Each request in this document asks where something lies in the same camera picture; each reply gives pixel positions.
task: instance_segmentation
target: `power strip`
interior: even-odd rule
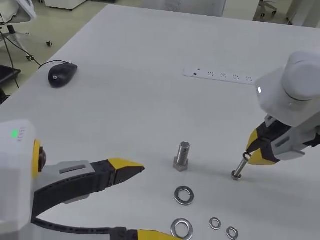
[[[226,71],[206,70],[198,68],[184,68],[183,75],[199,79],[210,79],[237,84],[254,85],[257,78],[249,74],[231,73]]]

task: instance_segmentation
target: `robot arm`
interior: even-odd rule
[[[38,215],[121,184],[145,168],[112,158],[46,165],[46,154],[27,120],[0,123],[0,240],[176,240],[152,230],[84,228],[47,222]]]
[[[244,158],[232,177],[238,180],[244,166],[274,165],[303,157],[303,150],[320,144],[320,54],[293,53],[285,67],[255,82],[261,108],[267,113],[248,141]]]

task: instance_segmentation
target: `metal washer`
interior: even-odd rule
[[[219,220],[219,218],[217,217],[212,217],[210,220],[209,220],[209,225],[212,229],[214,230],[219,230],[221,228],[221,221]]]
[[[228,236],[228,238],[230,238],[231,240],[236,240],[238,237],[239,237],[239,232],[238,230],[233,227],[233,226],[230,226],[226,229],[226,235]]]
[[[176,227],[179,224],[186,225],[186,227],[188,228],[188,234],[186,236],[182,237],[177,234]],[[171,234],[175,238],[179,238],[179,239],[183,239],[183,240],[190,240],[194,234],[194,228],[192,227],[191,223],[187,219],[178,218],[178,219],[174,220],[174,222],[171,224]]]
[[[190,198],[189,198],[187,201],[184,201],[184,200],[182,200],[182,199],[179,197],[179,193],[182,192],[182,191],[186,191],[186,192],[189,193]],[[175,199],[179,204],[184,205],[184,206],[187,206],[187,205],[192,204],[192,202],[193,202],[194,199],[195,199],[195,194],[194,194],[194,192],[191,190],[190,187],[180,186],[180,187],[178,187],[178,188],[174,191],[174,199]]]

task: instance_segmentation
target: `black mouse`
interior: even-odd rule
[[[76,74],[77,69],[77,65],[69,62],[53,66],[48,75],[51,87],[61,88],[67,85]]]

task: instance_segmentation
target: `floor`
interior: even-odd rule
[[[138,7],[142,0],[118,0],[118,5]],[[286,24],[286,12],[292,0],[278,0],[274,6],[278,8],[275,16],[272,11],[268,11],[264,19],[260,18],[259,8],[255,15],[255,21],[270,22],[276,24]],[[29,53],[35,56],[36,60],[44,63],[51,58],[69,39],[71,39],[86,23],[88,23],[107,4],[104,2],[87,1],[73,11],[52,9],[40,4],[38,0],[33,0],[37,19],[31,24],[21,24],[16,27],[21,32],[28,32],[30,35],[24,43]],[[226,9],[230,18],[246,19],[245,11],[241,15],[236,9]],[[53,46],[48,47],[46,41],[52,41]],[[14,46],[10,46],[10,52],[14,62],[14,67],[22,72],[17,82],[23,85],[38,69],[35,62],[30,62],[25,58],[25,54]],[[0,48],[0,65],[11,66],[8,53],[5,47]],[[0,88],[7,95],[13,94],[17,86],[13,81],[0,84]]]

